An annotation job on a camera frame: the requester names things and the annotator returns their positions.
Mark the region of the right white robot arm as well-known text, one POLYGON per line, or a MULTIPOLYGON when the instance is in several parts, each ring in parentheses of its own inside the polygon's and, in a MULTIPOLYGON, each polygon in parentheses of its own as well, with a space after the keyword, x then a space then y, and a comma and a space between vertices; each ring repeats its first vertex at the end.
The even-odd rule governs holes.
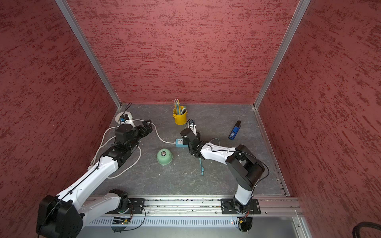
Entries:
POLYGON ((200 134, 194 134, 190 128, 181 131, 181 137, 188 145, 189 153, 204 160, 211 160, 228 167, 238 183, 233 197, 237 212, 247 213, 256 185, 268 171, 265 163, 259 160, 246 146, 223 147, 201 140, 200 134))

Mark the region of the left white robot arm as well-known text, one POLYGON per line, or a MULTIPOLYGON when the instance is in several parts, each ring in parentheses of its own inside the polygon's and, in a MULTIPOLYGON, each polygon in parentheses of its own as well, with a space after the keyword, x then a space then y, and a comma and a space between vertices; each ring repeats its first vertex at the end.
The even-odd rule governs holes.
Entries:
POLYGON ((103 197, 86 204, 93 191, 116 172, 138 147, 139 140, 152 133, 152 122, 122 124, 115 131, 116 142, 81 178, 56 196, 47 195, 39 204, 36 233, 46 238, 75 238, 84 226, 100 216, 117 211, 132 213, 129 195, 112 189, 103 197))

